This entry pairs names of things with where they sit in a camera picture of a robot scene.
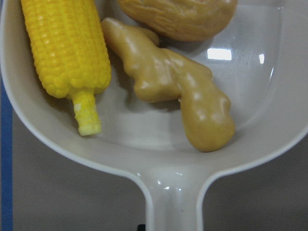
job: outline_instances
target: black object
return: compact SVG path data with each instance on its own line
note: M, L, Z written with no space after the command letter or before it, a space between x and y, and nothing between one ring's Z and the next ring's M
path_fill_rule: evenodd
M145 231L145 225L138 225L137 231Z

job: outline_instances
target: frying pan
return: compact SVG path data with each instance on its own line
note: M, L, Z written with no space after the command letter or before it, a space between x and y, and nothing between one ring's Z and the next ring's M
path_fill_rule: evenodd
M135 24L116 1L96 1L101 18ZM119 58L113 80L97 96L103 133L79 136L71 103L48 96L38 82L18 0L3 2L3 82L28 129L58 153L134 181L146 198L148 231L203 230L202 201L219 177L265 163L308 132L308 1L239 0L232 22L210 41L165 46L212 69L231 99L237 129L222 149L202 153L185 137L179 103L144 103Z

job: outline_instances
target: plastic vegetable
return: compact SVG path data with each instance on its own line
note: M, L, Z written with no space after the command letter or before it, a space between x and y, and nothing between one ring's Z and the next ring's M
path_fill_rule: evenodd
M105 40L135 80L143 101L179 99L183 126L191 144L203 152L217 150L234 135L230 100L213 82L209 68L169 49L157 47L158 36L147 29L105 18Z
M82 136L101 132L94 94L111 67L93 0L21 0L34 65L47 93L73 101Z
M197 41L213 37L233 18L238 0L117 0L132 19L165 37Z

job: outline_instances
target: yellow corn cob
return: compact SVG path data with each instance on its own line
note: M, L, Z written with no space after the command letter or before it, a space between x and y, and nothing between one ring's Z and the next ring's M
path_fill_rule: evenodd
M38 77L48 94L73 101L80 135L101 132L94 94L111 67L93 0L21 0Z

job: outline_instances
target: blue line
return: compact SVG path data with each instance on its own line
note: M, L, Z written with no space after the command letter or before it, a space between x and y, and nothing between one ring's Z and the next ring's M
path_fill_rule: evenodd
M1 80L1 230L13 231L12 106Z

